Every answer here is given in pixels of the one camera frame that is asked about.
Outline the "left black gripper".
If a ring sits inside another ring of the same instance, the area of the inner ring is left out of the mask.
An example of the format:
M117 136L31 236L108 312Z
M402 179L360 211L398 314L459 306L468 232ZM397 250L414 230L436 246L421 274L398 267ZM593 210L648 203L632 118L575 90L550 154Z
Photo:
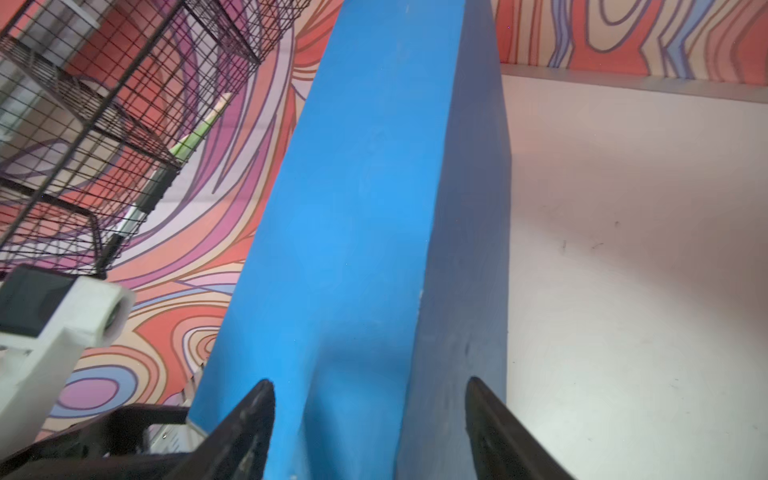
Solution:
M131 404L38 441L1 460L3 479L161 479L184 453L151 454L147 430L182 425L182 406Z

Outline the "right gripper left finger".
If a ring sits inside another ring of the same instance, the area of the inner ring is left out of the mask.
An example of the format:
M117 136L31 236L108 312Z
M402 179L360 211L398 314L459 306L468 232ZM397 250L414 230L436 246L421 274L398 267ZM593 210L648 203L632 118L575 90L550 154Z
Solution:
M275 423L275 409L274 385L263 379L213 433L165 477L261 480Z

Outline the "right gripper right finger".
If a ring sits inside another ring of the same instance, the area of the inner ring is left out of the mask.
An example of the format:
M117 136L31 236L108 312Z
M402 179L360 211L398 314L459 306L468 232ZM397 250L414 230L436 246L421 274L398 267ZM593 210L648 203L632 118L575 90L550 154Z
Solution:
M480 378L465 390L466 429L479 480L573 480Z

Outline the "blue shoebox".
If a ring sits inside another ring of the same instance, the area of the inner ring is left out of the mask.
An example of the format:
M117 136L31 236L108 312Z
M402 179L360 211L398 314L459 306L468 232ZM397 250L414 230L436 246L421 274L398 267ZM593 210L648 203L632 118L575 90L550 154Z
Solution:
M267 479L474 478L466 385L506 388L511 160L489 2L345 2L192 422L267 379Z

